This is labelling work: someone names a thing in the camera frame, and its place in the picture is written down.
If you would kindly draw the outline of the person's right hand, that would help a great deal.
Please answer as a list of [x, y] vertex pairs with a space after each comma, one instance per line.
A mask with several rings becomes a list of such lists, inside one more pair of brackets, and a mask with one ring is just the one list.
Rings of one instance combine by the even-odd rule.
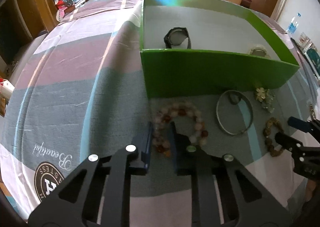
[[317, 182], [313, 180], [308, 180], [305, 189], [305, 201], [308, 202], [313, 197], [313, 192], [317, 186]]

